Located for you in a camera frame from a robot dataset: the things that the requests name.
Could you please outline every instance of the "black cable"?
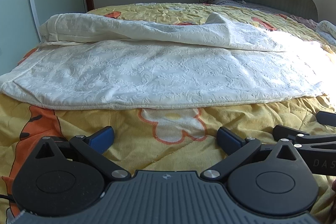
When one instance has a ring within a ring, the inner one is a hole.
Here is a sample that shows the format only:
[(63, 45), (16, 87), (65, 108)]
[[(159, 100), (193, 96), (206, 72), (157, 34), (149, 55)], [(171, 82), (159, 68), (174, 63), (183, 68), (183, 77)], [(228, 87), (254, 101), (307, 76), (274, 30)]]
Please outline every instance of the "black cable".
[(10, 197), (10, 196), (7, 196), (7, 195), (1, 195), (1, 194), (0, 194), (0, 198), (9, 200), (9, 202), (13, 202), (13, 203), (15, 203), (14, 198), (12, 198), (12, 197)]

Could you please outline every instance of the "gray ribbed plate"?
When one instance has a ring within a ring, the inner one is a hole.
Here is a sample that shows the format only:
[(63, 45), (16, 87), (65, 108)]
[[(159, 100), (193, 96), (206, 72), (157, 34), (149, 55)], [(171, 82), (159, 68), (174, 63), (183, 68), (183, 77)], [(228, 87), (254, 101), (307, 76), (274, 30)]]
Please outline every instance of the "gray ribbed plate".
[(253, 215), (216, 182), (196, 172), (138, 171), (125, 182), (113, 182), (89, 209), (67, 217), (47, 218), (22, 213), (15, 224), (317, 224), (308, 213), (291, 219)]

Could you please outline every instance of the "white jacquard fabric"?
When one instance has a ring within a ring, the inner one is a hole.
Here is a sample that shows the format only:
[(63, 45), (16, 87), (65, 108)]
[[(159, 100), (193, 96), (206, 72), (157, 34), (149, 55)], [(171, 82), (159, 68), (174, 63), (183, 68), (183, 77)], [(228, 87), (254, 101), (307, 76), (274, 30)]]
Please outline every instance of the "white jacquard fabric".
[[(285, 32), (219, 14), (202, 26), (87, 16), (52, 17), (47, 42), (80, 45), (42, 47), (0, 76), (0, 91), (51, 109), (174, 109), (315, 97), (334, 86), (320, 44)], [(108, 40), (89, 42), (97, 39)]]

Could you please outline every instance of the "flower decal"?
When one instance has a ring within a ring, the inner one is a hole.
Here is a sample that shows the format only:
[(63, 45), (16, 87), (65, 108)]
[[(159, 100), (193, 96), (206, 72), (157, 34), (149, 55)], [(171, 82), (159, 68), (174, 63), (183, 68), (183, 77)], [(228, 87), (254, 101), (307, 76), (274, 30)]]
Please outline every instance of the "flower decal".
[(182, 143), (185, 137), (205, 140), (207, 129), (200, 115), (200, 108), (139, 110), (139, 118), (153, 126), (154, 138), (164, 144)]

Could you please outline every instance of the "yellow quilt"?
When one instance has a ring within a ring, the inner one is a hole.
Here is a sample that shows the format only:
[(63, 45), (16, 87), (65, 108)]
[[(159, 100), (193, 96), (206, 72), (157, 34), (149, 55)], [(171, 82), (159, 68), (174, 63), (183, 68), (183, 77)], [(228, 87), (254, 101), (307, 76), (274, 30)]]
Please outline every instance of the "yellow quilt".
[[(304, 40), (318, 40), (333, 58), (336, 48), (296, 21), (243, 8), (216, 5), (150, 4), (110, 6), (93, 10), (125, 20), (147, 20), (165, 24), (202, 24), (212, 12), (256, 27), (291, 32)], [(11, 184), (30, 151), (43, 136), (91, 135), (110, 125), (115, 142), (104, 154), (134, 173), (144, 170), (197, 170), (219, 162), (225, 154), (216, 145), (222, 125), (242, 138), (248, 136), (273, 144), (272, 129), (277, 124), (310, 134), (336, 133), (336, 128), (317, 123), (318, 111), (334, 112), (326, 96), (298, 98), (285, 102), (177, 110), (83, 110), (54, 111), (18, 102), (0, 94), (0, 194), (11, 194)], [(335, 198), (334, 177), (314, 175), (319, 197), (311, 213), (321, 222), (331, 223)], [(14, 204), (0, 199), (0, 223), (18, 214)]]

